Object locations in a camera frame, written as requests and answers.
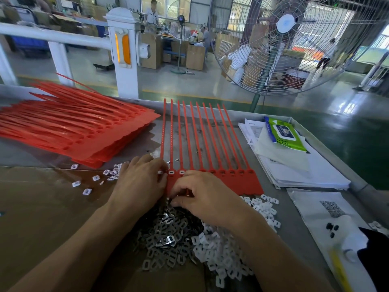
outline blue crate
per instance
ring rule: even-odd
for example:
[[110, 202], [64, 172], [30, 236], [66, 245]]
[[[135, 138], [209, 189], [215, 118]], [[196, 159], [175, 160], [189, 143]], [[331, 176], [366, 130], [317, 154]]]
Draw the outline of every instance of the blue crate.
[[45, 40], [38, 40], [25, 37], [12, 36], [15, 46], [22, 50], [46, 50], [50, 51], [49, 43]]

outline orange reflector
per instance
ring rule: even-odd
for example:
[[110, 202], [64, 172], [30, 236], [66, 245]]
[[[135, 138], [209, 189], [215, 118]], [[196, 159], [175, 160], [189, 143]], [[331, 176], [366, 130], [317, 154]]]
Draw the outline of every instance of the orange reflector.
[[127, 64], [131, 64], [131, 53], [129, 50], [129, 40], [128, 40], [128, 35], [124, 35], [123, 39], [123, 56], [124, 56], [124, 62]]
[[119, 51], [119, 43], [118, 43], [118, 35], [115, 33], [116, 39], [116, 50], [118, 51], [118, 62], [120, 63], [120, 51]]

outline right hand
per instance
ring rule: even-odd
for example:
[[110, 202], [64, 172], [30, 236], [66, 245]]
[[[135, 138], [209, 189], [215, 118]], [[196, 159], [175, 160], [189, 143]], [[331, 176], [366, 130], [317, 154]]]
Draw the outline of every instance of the right hand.
[[[186, 189], [193, 192], [193, 198], [177, 196]], [[236, 217], [244, 216], [251, 208], [219, 178], [208, 172], [186, 171], [168, 196], [173, 198], [173, 207], [185, 208], [205, 223], [227, 229]]]

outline hand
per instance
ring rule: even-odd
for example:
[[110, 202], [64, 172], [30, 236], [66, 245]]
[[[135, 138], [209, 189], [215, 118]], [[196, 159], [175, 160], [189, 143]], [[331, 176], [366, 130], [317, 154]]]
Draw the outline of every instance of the hand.
[[168, 164], [162, 159], [154, 159], [150, 154], [135, 157], [124, 163], [115, 189], [108, 200], [113, 213], [117, 213], [125, 223], [136, 216], [139, 219], [151, 209], [162, 196], [166, 187]]
[[[189, 189], [194, 198], [177, 196], [182, 190]], [[230, 190], [219, 178], [208, 172], [186, 171], [174, 184], [168, 194], [173, 207], [189, 210], [205, 223], [230, 229], [231, 222], [240, 213], [250, 212], [246, 202]]]

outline green floor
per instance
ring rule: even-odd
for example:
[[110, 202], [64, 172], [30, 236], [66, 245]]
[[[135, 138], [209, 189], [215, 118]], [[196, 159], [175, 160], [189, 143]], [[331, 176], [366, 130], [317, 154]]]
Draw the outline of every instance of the green floor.
[[[28, 85], [29, 80], [22, 79], [23, 85]], [[104, 95], [118, 96], [113, 88], [95, 87]], [[216, 104], [225, 104], [227, 109], [236, 111], [248, 111], [249, 103], [223, 101], [217, 99], [189, 97], [142, 92], [140, 99], [163, 101], [173, 99], [189, 103], [204, 102], [216, 107]], [[280, 108], [272, 106], [258, 106], [257, 112], [263, 114], [293, 117], [315, 137], [317, 137], [334, 154], [350, 166], [359, 176], [378, 190], [389, 190], [389, 133], [387, 127], [389, 121], [367, 119], [346, 114], [326, 114], [307, 111], [297, 108]]]

